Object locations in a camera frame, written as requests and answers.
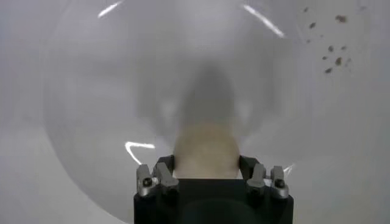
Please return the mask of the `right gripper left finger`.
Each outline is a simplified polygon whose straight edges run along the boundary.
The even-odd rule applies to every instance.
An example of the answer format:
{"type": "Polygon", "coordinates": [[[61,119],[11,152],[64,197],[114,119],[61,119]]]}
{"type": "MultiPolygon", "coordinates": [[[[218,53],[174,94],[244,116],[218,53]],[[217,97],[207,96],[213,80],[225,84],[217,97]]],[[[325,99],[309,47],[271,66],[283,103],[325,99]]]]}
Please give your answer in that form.
{"type": "Polygon", "coordinates": [[[160,157],[152,172],[147,164],[141,164],[136,170],[136,188],[140,197],[151,197],[160,188],[166,194],[170,190],[178,191],[179,180],[173,176],[174,155],[160,157]]]}

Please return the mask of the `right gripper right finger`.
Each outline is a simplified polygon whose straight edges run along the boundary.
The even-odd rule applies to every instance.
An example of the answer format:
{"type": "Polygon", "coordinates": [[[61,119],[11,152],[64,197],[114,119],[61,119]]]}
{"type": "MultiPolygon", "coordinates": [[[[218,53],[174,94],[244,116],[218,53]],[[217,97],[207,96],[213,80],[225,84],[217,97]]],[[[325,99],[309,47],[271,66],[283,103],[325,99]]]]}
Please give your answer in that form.
{"type": "Polygon", "coordinates": [[[239,170],[250,193],[262,197],[266,189],[269,189],[271,197],[276,200],[286,200],[289,197],[289,186],[282,166],[274,166],[270,175],[267,175],[265,166],[256,158],[240,155],[239,170]]]}

